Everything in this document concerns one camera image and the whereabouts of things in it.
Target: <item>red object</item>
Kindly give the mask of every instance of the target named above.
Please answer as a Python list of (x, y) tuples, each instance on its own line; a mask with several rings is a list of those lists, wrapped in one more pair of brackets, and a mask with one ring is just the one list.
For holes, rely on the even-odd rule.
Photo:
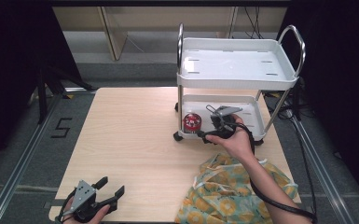
[(195, 133), (201, 129), (201, 117), (198, 114), (190, 113), (183, 119), (185, 133)]

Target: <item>person's hand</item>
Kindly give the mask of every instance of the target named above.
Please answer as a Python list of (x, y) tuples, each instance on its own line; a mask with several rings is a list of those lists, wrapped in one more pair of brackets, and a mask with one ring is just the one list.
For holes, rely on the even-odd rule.
[[(65, 206), (64, 211), (67, 211), (71, 208), (72, 206), (72, 202), (74, 201), (74, 197), (72, 197), (69, 201), (68, 204)], [(101, 222), (101, 220), (104, 218), (104, 216), (107, 214), (107, 212), (109, 211), (110, 205), (105, 205), (104, 207), (102, 207), (97, 214), (95, 214), (95, 217), (90, 220), (90, 222), (88, 222), (88, 224), (98, 224)], [(62, 223), (63, 224), (80, 224), (81, 222), (78, 222), (74, 219), (73, 215), (67, 215), (64, 216), (62, 219)]]
[[(235, 119), (236, 123), (243, 124), (243, 120), (238, 115), (232, 114), (231, 116)], [(224, 147), (231, 157), (239, 161), (242, 161), (247, 157), (254, 157), (249, 141), (249, 135), (240, 127), (237, 127), (235, 133), (228, 139), (211, 134), (206, 135), (205, 137), (207, 140)]]

